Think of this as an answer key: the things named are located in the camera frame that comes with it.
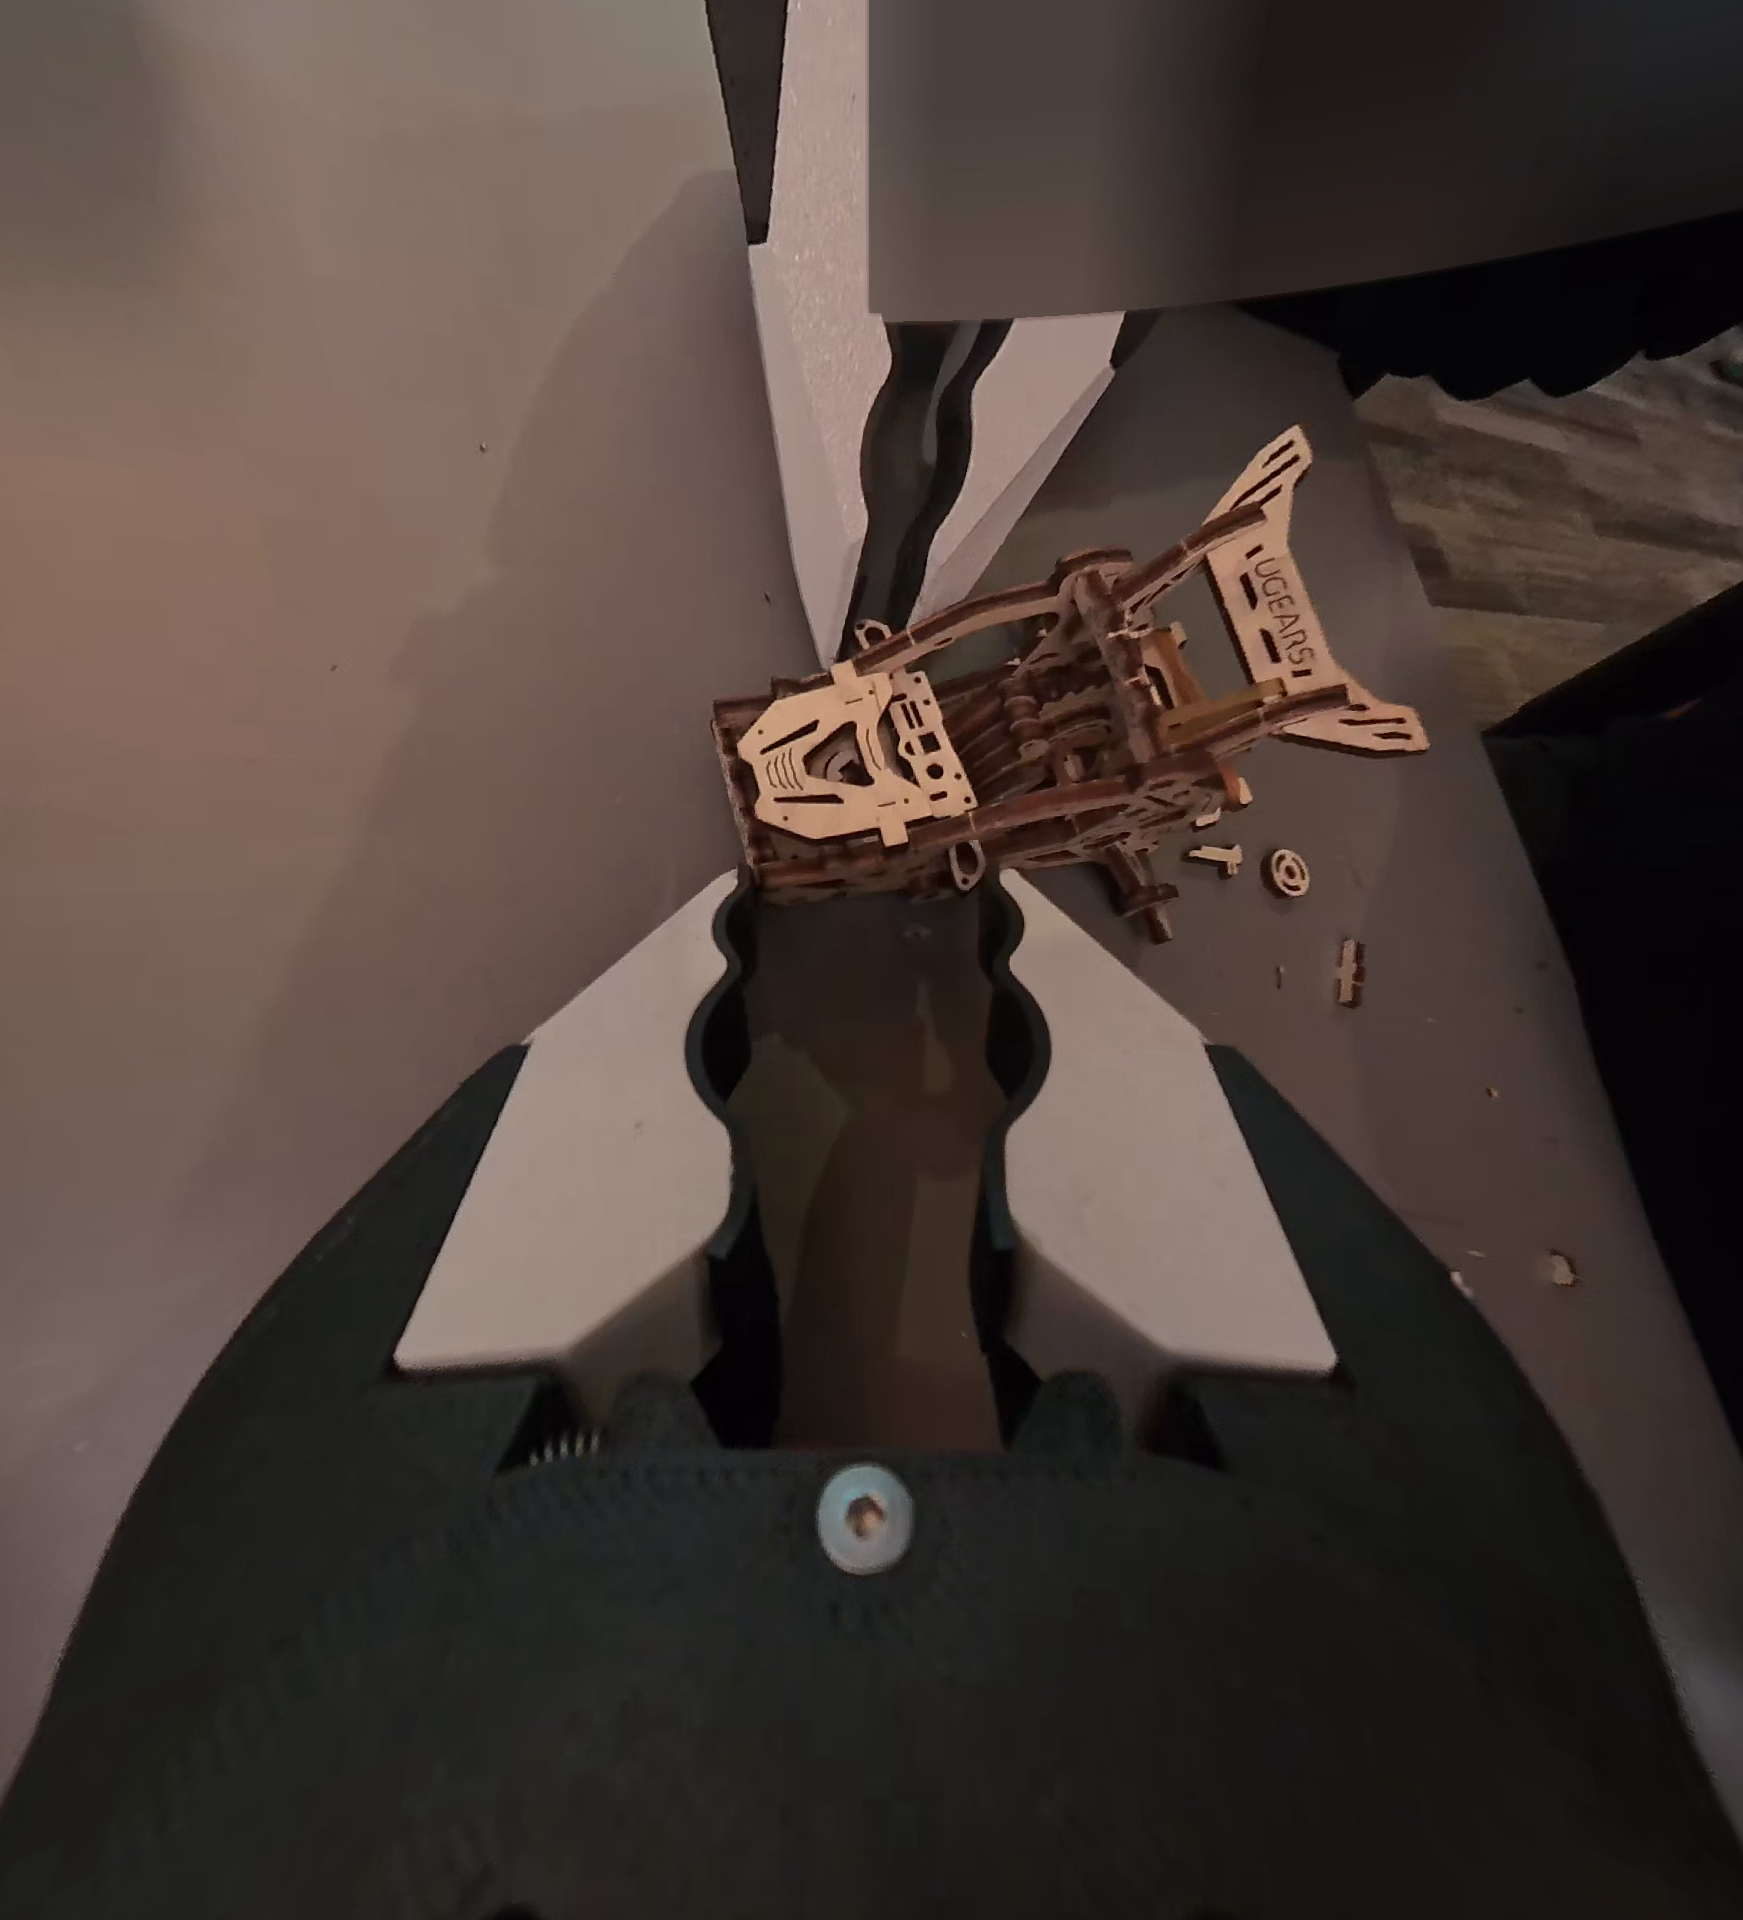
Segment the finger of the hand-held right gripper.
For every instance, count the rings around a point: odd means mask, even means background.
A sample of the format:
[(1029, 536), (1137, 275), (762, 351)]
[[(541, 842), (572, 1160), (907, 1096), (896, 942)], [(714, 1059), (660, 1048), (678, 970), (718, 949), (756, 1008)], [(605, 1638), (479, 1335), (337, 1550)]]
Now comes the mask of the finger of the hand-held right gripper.
[(929, 412), (920, 604), (967, 597), (1113, 382), (1121, 311), (974, 321)]
[(786, 545), (828, 668), (865, 545), (864, 434), (892, 374), (869, 301), (869, 2), (790, 2), (767, 236), (748, 251)]

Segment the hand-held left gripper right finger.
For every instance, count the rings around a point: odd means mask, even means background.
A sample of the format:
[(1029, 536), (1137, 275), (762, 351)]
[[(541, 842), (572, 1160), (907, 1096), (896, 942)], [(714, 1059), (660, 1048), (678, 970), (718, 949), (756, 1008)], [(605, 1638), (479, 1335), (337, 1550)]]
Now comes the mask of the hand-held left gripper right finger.
[(1173, 1380), (1326, 1380), (1338, 1352), (1199, 1028), (1016, 874), (980, 892), (970, 1301), (1005, 1440), (1090, 1373), (1128, 1435)]

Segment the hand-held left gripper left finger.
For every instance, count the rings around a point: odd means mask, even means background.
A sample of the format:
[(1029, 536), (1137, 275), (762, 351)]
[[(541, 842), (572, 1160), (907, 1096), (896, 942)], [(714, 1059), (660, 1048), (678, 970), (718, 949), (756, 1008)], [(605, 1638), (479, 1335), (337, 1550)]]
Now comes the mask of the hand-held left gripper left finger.
[(725, 1444), (773, 1442), (780, 1304), (732, 1116), (756, 904), (742, 874), (716, 877), (528, 1035), (402, 1373), (548, 1373), (592, 1418), (667, 1373)]

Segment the wooden mechanical model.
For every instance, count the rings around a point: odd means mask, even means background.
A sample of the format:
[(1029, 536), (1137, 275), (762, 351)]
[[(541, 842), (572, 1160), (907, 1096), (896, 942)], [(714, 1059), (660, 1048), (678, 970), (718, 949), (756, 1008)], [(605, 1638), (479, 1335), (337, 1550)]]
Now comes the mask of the wooden mechanical model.
[(1244, 805), (1240, 757), (1264, 737), (1418, 755), (1418, 709), (1338, 665), (1291, 521), (1313, 468), (1302, 427), (1272, 434), (1212, 514), (1152, 559), (1062, 556), (1029, 584), (970, 593), (895, 631), (869, 668), (920, 665), (977, 788), (977, 816), (923, 823), (923, 859), (875, 832), (875, 731), (889, 687), (851, 654), (769, 696), (714, 703), (714, 745), (749, 881), (780, 904), (947, 898), (1005, 870), (1091, 864), (1121, 918), (1172, 939), (1178, 887), (1152, 853)]

